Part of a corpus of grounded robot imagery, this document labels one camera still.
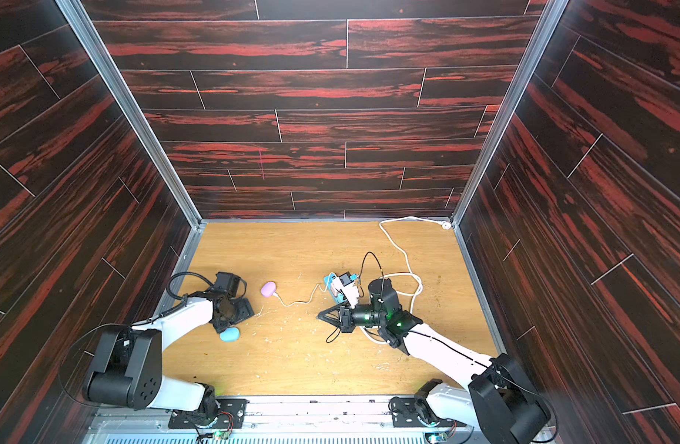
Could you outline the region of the pink USB charger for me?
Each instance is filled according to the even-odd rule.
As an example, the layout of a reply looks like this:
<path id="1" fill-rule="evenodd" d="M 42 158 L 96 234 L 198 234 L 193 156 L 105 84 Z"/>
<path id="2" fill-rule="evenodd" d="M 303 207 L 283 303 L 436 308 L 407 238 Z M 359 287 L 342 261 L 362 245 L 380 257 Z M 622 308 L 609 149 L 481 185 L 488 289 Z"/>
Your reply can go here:
<path id="1" fill-rule="evenodd" d="M 334 277 L 330 283 L 330 291 L 333 296 L 337 296 L 342 292 L 342 288 L 344 287 L 341 279 L 339 277 Z"/>

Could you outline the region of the pink earbud case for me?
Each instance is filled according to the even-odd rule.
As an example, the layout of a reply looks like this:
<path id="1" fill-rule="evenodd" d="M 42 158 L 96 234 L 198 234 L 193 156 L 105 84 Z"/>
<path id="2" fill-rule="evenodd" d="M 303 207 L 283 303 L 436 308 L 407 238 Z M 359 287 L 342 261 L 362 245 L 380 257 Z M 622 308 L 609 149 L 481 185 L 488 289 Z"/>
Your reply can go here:
<path id="1" fill-rule="evenodd" d="M 277 284 L 273 281 L 269 281 L 263 285 L 261 288 L 261 295 L 265 298 L 271 298 L 276 296 Z"/>

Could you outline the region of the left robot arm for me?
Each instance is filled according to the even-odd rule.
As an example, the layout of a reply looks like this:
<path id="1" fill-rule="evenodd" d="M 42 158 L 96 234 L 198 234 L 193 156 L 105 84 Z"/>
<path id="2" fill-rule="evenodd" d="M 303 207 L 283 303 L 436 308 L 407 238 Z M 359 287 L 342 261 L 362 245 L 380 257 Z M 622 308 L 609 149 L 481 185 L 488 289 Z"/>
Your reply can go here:
<path id="1" fill-rule="evenodd" d="M 204 277 L 204 290 L 179 295 L 167 289 L 177 305 L 148 320 L 102 327 L 82 396 L 90 403 L 133 410 L 160 409 L 194 414 L 204 424 L 221 412 L 215 388 L 163 375 L 163 352 L 198 327 L 210 324 L 221 334 L 255 315 L 245 297 L 247 283 L 219 272 Z"/>

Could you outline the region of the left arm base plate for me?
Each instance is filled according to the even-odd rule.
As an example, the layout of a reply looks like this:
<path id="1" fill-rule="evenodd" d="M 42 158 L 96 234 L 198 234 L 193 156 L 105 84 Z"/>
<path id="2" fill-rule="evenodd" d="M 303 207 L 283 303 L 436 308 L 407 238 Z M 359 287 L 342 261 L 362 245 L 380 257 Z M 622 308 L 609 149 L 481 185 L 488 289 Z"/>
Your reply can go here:
<path id="1" fill-rule="evenodd" d="M 193 412 L 173 410 L 168 429 L 200 432 L 240 429 L 245 421 L 247 405 L 247 399 L 243 398 L 217 398 L 215 407 L 203 403 Z"/>

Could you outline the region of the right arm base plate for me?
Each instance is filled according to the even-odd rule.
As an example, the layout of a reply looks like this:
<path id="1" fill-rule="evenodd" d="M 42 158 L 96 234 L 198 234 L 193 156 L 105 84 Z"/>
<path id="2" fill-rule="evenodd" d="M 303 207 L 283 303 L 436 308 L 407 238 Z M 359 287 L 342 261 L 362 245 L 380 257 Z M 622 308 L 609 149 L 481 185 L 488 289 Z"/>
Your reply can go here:
<path id="1" fill-rule="evenodd" d="M 430 411 L 426 401 L 419 401 L 414 397 L 391 397 L 387 406 L 395 428 L 465 427 L 464 423 L 452 419 L 440 419 Z"/>

